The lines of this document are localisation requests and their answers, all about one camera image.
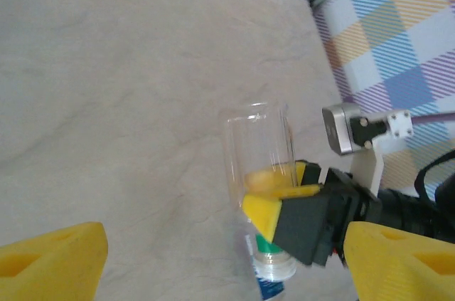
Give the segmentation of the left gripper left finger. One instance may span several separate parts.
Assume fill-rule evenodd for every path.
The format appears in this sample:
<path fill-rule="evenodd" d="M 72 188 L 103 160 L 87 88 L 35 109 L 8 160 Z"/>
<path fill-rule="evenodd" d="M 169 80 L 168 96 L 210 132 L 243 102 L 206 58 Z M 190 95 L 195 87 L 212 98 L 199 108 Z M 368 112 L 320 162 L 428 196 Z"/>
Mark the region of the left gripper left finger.
<path fill-rule="evenodd" d="M 2 300 L 93 300 L 108 254 L 100 222 L 1 247 Z"/>

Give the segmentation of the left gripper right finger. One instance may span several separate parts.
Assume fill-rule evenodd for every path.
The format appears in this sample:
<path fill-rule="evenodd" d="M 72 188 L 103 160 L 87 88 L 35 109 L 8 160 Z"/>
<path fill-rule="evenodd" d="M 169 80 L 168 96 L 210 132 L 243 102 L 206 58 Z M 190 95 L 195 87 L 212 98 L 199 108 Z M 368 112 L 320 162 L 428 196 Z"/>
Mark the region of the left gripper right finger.
<path fill-rule="evenodd" d="M 453 300 L 454 244 L 352 222 L 344 254 L 359 300 Z"/>

